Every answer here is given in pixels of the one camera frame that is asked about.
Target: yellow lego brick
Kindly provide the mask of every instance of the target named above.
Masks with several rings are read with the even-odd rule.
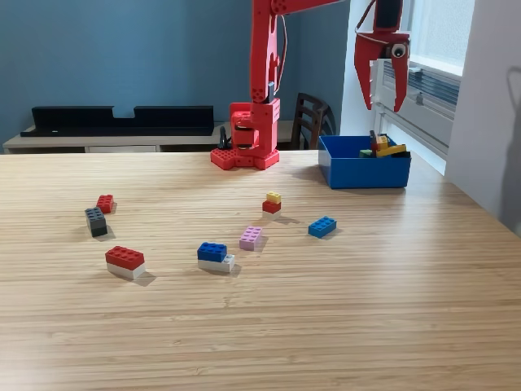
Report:
[[[267,195],[266,195],[266,199],[269,201],[269,202],[273,202],[275,204],[280,204],[282,202],[282,197],[280,196],[280,194],[274,192],[274,191],[270,191]]]
[[[387,139],[387,136],[378,136],[376,138],[376,143],[378,144],[378,149],[388,149],[389,148],[389,140]]]
[[[376,156],[384,157],[384,156],[394,155],[395,153],[406,152],[406,151],[407,151],[407,146],[405,144],[401,144],[401,145],[395,145],[394,147],[389,147],[382,151],[377,151]]]

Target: blue plastic bin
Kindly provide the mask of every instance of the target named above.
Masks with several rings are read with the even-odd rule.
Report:
[[[396,145],[389,139],[389,145]],[[370,136],[321,136],[318,164],[331,189],[406,187],[411,158],[360,158]]]

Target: red robotic arm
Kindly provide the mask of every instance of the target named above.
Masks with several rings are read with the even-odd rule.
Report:
[[[253,102],[262,103],[278,90],[286,47],[282,59],[277,52],[277,17],[343,0],[253,0],[253,33],[251,53],[251,95]],[[286,22],[282,17],[284,36]]]
[[[376,3],[372,33],[359,33],[358,29]],[[396,79],[396,101],[394,111],[400,111],[407,95],[409,78],[409,34],[397,33],[400,28],[403,0],[371,0],[366,13],[357,26],[355,44],[355,68],[360,80],[366,106],[371,109],[370,62],[391,59]]]
[[[232,103],[230,124],[232,150],[212,151],[212,162],[222,169],[267,169],[278,162],[277,146],[280,99],[275,98],[286,57],[284,14],[304,11],[343,0],[253,0],[251,53],[252,103]],[[282,58],[277,51],[277,19],[284,25]]]

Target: white lego brick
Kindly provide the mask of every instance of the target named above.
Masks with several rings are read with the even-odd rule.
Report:
[[[279,210],[276,213],[262,211],[262,217],[267,218],[268,220],[277,220],[281,216],[282,216],[282,210]]]
[[[235,255],[228,254],[223,262],[211,262],[198,259],[197,265],[200,269],[230,273],[235,266]]]
[[[125,277],[126,279],[136,279],[140,275],[142,275],[145,271],[147,271],[147,267],[143,263],[142,265],[138,266],[134,270],[128,270],[124,267],[119,267],[116,265],[113,265],[112,263],[107,263],[107,270],[115,275],[120,275],[121,277]]]

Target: gray lego brick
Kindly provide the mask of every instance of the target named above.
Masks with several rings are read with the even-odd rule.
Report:
[[[87,226],[90,230],[96,230],[98,228],[107,228],[107,221],[100,208],[87,209],[85,211],[87,219]]]
[[[98,236],[103,236],[108,234],[107,226],[102,226],[101,228],[94,228],[90,230],[90,234],[92,234],[93,238],[96,238]]]

